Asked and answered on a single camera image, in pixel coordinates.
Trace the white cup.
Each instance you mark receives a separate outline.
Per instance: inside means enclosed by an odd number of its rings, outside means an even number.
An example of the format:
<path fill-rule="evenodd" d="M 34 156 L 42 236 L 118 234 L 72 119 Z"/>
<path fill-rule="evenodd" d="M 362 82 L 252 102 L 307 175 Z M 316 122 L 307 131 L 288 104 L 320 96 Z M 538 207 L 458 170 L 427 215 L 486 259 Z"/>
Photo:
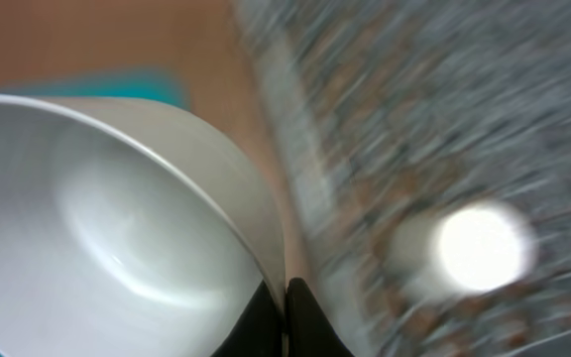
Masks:
<path fill-rule="evenodd" d="M 480 296 L 529 274 L 538 257 L 529 220 L 512 205 L 479 200 L 403 220 L 387 251 L 388 269 L 417 301 Z"/>

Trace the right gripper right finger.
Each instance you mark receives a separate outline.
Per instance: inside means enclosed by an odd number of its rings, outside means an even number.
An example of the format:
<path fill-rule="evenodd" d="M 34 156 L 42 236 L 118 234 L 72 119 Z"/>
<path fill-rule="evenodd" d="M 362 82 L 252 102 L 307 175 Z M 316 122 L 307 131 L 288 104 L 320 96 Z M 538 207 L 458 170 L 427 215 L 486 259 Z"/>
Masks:
<path fill-rule="evenodd" d="M 353 357 L 302 278 L 289 281 L 285 317 L 289 357 Z"/>

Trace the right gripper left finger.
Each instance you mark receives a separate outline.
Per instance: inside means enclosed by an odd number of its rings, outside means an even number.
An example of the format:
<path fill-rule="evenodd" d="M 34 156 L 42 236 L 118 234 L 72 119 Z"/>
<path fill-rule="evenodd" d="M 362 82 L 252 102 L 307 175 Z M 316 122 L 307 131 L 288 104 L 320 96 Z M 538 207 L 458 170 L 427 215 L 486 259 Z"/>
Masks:
<path fill-rule="evenodd" d="M 261 282 L 235 326 L 212 357 L 282 356 L 282 318 L 268 287 Z"/>

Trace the grey bowl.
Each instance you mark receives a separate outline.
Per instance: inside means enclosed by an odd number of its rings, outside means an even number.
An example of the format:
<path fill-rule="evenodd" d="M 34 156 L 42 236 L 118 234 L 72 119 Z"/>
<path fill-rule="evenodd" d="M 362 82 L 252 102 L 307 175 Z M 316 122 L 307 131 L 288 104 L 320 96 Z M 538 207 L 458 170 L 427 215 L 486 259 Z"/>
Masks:
<path fill-rule="evenodd" d="M 0 353 L 208 356 L 285 310 L 282 223 L 252 161 L 161 102 L 0 94 Z"/>

